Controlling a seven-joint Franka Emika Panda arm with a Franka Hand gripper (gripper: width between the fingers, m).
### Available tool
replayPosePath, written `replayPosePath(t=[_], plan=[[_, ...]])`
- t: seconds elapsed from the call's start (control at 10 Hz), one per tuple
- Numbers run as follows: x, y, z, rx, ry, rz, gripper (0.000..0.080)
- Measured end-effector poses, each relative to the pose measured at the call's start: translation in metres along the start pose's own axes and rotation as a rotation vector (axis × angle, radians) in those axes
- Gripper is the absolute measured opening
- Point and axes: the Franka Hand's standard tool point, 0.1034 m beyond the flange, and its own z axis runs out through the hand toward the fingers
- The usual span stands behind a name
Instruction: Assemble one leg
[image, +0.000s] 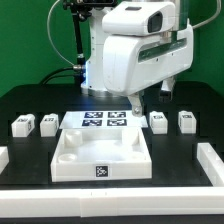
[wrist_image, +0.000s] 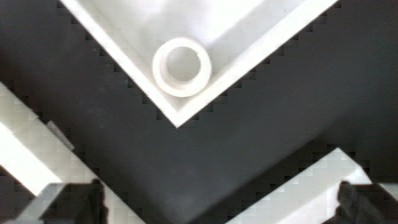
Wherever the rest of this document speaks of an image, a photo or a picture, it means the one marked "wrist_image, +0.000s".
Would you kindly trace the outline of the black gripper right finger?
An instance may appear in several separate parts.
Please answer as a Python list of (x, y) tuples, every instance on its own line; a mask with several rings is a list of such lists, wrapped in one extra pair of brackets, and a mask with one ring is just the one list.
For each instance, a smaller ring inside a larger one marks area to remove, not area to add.
[(338, 202), (350, 224), (398, 224), (398, 199), (379, 184), (340, 184)]

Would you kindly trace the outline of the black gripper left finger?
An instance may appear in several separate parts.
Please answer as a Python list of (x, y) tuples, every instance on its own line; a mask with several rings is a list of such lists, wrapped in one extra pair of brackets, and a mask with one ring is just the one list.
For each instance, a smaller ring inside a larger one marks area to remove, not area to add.
[(105, 187), (89, 183), (54, 183), (23, 209), (15, 224), (109, 224)]

